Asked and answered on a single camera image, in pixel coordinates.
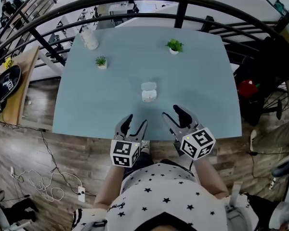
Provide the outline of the white star print shirt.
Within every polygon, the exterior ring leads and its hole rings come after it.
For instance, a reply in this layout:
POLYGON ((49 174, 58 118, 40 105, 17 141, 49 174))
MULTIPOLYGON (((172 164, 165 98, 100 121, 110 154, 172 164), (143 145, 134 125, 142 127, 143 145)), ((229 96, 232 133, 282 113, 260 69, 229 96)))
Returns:
POLYGON ((258 221, 246 195, 217 199, 182 168, 157 163, 130 174, 108 210, 76 210, 71 231, 256 231, 258 221))

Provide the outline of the wooden side table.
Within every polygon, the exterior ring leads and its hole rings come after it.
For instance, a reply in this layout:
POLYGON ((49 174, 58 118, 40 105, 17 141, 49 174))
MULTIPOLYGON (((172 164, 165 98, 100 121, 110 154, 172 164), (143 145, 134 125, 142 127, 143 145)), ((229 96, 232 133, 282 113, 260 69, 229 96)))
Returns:
POLYGON ((33 69, 39 57, 45 58, 46 56, 40 53, 39 47, 36 46, 12 58, 13 63, 18 65, 21 70, 20 84, 19 88, 6 98, 6 105, 0 113, 0 123, 49 131, 52 130, 51 125, 29 121, 23 118, 27 89, 33 69))

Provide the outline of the red bag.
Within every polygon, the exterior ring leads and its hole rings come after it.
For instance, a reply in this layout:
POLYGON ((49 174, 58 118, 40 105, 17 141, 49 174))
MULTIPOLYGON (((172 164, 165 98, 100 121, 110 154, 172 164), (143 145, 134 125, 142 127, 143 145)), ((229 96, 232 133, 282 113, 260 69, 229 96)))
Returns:
POLYGON ((259 90, 257 85, 251 79, 242 81, 236 85, 238 96, 241 98, 249 99, 259 90))

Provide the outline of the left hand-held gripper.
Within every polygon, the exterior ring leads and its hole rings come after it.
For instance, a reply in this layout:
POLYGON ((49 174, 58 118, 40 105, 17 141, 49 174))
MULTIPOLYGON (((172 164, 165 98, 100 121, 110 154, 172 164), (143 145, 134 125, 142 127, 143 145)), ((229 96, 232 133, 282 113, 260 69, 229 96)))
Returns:
POLYGON ((115 135, 110 148, 111 161, 115 166, 132 167, 140 155, 148 121, 143 121, 135 134, 126 137, 132 118, 133 114, 130 114, 115 126, 115 135))

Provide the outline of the person's left forearm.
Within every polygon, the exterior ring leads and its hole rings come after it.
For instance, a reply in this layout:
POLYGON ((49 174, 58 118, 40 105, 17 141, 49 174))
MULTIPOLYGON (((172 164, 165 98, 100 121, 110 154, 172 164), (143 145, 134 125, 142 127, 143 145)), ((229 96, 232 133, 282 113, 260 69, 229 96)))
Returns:
POLYGON ((120 195, 124 171, 123 167, 111 166, 94 200, 93 208, 108 210, 112 202, 120 195))

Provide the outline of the dark shorts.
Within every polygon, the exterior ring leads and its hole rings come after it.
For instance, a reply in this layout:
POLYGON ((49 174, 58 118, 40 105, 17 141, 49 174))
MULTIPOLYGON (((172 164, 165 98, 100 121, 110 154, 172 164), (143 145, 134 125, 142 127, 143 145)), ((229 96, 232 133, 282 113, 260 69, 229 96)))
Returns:
MULTIPOLYGON (((159 163, 163 163, 163 164, 167 164, 167 165, 173 165, 174 167, 180 167, 183 170, 185 170, 186 172, 188 172, 188 174, 190 174, 192 177, 195 176, 190 170, 188 170, 184 166, 181 166, 181 165, 179 165, 179 164, 177 164, 177 163, 175 163, 175 162, 173 162, 173 161, 171 161, 169 159, 162 159, 160 162, 158 162, 158 164, 159 163)), ((135 164, 131 168, 128 168, 128 167, 125 168, 122 180, 125 180, 133 172, 135 172, 135 171, 137 171, 139 169, 142 169, 144 167, 151 166, 153 164, 154 164, 154 161, 151 158, 150 154, 147 154, 145 152, 140 152, 140 155, 137 158, 135 164)))

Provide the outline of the black metal railing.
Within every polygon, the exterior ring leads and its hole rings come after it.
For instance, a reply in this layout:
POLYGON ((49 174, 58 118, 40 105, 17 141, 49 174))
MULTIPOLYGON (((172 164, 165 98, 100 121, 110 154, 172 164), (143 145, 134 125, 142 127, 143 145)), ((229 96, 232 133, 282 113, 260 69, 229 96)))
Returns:
MULTIPOLYGON (((0 45, 5 48, 24 33, 31 33, 48 52, 53 63, 65 64, 60 52, 45 40, 45 34, 36 32, 40 25, 77 10, 125 0, 78 0, 61 6, 24 26, 10 39, 0 45)), ((214 0, 169 0, 176 7, 173 14, 126 13, 101 16, 68 24, 74 28, 96 21, 125 19, 116 28, 98 30, 94 33, 99 47, 92 53, 93 58, 105 56, 109 63, 118 62, 122 57, 126 62, 154 63, 169 53, 167 42, 172 38, 183 44, 182 58, 204 57, 207 61, 222 60, 215 49, 213 39, 224 46, 223 53, 233 64, 242 64, 246 57, 254 57, 266 37, 280 36, 270 23, 264 23, 232 6, 214 0)))

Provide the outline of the leafy plant in round pot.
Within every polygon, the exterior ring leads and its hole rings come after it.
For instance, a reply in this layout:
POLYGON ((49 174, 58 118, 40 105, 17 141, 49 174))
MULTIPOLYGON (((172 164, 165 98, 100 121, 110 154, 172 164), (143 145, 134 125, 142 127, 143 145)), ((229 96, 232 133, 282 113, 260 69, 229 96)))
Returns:
POLYGON ((183 44, 176 39, 168 41, 166 46, 169 48, 169 52, 172 55, 177 55, 178 53, 183 52, 183 44))

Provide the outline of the white power strip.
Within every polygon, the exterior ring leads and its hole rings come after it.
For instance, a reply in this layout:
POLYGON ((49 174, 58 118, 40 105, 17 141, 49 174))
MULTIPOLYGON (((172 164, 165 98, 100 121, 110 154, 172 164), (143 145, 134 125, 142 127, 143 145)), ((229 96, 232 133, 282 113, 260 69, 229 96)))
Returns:
POLYGON ((82 186, 78 186, 78 200, 80 201, 80 202, 82 202, 82 203, 84 203, 85 202, 85 198, 86 198, 86 190, 85 190, 85 188, 84 187, 82 187, 82 186))

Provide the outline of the white printed bottle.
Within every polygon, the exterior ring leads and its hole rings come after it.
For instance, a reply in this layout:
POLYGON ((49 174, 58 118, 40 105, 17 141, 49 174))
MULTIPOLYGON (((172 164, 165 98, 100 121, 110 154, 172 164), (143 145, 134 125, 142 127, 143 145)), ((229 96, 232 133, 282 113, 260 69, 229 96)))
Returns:
POLYGON ((84 26, 82 27, 82 31, 80 33, 81 40, 84 46, 89 50, 95 50, 99 47, 99 41, 93 34, 93 30, 90 27, 84 26))

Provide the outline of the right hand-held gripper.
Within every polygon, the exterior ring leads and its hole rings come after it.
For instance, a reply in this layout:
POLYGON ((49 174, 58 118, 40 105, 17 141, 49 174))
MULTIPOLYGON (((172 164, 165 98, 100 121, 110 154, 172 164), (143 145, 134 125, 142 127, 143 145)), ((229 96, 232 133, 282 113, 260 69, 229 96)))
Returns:
POLYGON ((185 154, 192 160, 208 155, 216 140, 208 128, 199 124, 197 117, 189 110, 174 105, 173 109, 179 118, 177 124, 167 113, 162 113, 163 121, 175 137, 174 147, 179 156, 185 154))

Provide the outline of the white cup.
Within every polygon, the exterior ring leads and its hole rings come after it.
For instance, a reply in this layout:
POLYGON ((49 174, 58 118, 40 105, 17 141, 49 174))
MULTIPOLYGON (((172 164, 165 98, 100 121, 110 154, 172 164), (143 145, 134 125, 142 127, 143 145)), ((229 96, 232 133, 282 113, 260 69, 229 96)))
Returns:
POLYGON ((157 98, 156 90, 143 90, 142 91, 142 100, 143 102, 150 103, 155 101, 157 98))

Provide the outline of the person's right forearm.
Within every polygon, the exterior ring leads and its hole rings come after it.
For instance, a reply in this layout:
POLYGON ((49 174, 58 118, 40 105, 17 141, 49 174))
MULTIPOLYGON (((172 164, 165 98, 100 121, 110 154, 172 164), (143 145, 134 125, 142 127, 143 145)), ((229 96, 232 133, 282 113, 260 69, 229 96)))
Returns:
POLYGON ((229 196, 226 184, 206 157, 193 161, 193 163, 200 184, 210 194, 214 195, 217 199, 223 199, 229 196))

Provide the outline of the black chair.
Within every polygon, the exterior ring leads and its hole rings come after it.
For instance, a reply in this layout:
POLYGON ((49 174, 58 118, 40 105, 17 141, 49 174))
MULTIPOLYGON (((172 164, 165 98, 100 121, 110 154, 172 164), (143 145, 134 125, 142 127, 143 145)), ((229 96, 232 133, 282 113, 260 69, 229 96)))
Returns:
POLYGON ((275 107, 265 108, 265 100, 275 92, 279 85, 289 80, 289 44, 282 37, 266 37, 254 57, 246 57, 243 64, 234 72, 236 85, 251 79, 257 85, 258 92, 251 98, 238 96, 240 114, 251 126, 258 124, 262 114, 276 112, 278 119, 282 115, 282 102, 277 100, 275 107))

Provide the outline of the spiky plant in square pot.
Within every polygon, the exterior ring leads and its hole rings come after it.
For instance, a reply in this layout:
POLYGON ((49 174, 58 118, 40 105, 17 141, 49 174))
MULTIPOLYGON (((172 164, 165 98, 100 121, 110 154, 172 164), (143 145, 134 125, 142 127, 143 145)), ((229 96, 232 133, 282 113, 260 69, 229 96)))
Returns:
POLYGON ((95 64, 99 69, 107 69, 107 59, 105 56, 98 56, 95 59, 95 64))

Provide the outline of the black round board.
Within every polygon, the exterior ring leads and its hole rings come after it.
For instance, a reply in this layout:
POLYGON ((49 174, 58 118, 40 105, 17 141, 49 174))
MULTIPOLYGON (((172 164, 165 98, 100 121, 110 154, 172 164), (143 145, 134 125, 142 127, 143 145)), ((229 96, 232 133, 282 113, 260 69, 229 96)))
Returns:
POLYGON ((13 65, 0 75, 0 103, 19 88, 21 78, 19 65, 13 65))

